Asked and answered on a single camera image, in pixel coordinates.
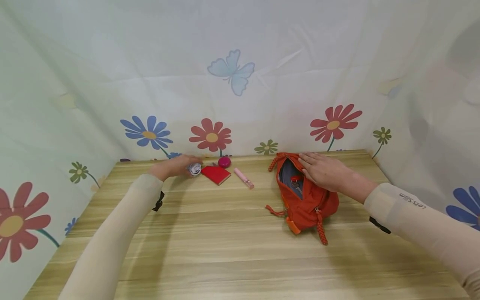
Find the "pink tube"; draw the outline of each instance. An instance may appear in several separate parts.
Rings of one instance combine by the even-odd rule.
[[[249,189],[253,189],[255,187],[253,183],[248,178],[246,178],[242,172],[240,172],[239,169],[235,168],[233,169],[233,171],[235,172],[235,174],[237,174],[238,177],[240,177],[241,181],[243,181]]]

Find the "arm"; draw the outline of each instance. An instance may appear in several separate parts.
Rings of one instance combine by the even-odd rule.
[[[123,259],[133,235],[160,197],[163,182],[171,176],[191,174],[186,167],[202,163],[181,155],[153,165],[137,178],[117,207],[98,228],[80,256],[60,300],[113,299]]]
[[[337,159],[314,153],[300,157],[308,179],[364,204],[378,223],[440,260],[470,297],[480,300],[480,232],[396,186],[368,180]]]
[[[472,299],[480,299],[480,232],[389,183],[376,187],[364,208],[392,233],[442,262]]]

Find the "red book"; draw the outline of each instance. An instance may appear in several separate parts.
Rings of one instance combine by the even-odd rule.
[[[222,184],[232,175],[230,172],[219,166],[206,166],[201,172],[217,185]]]

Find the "beige arm sleeve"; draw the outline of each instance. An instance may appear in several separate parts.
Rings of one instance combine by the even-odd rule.
[[[60,300],[113,299],[133,235],[158,201],[162,186],[162,181],[148,174],[132,183],[80,256]]]
[[[480,299],[480,232],[389,183],[379,185],[364,207],[392,233],[440,260],[472,299]]]

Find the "wooden table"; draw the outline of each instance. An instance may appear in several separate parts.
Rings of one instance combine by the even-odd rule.
[[[387,182],[364,151],[328,155]],[[283,208],[274,172],[267,171],[272,159],[232,158],[231,168],[242,170],[253,190],[234,174],[221,186],[204,176],[167,180],[163,207],[133,238],[116,299],[468,299],[438,262],[377,229],[362,206],[343,195],[325,221],[328,246],[314,230],[293,235],[264,208]],[[94,232],[153,163],[113,168],[26,299],[58,297]]]

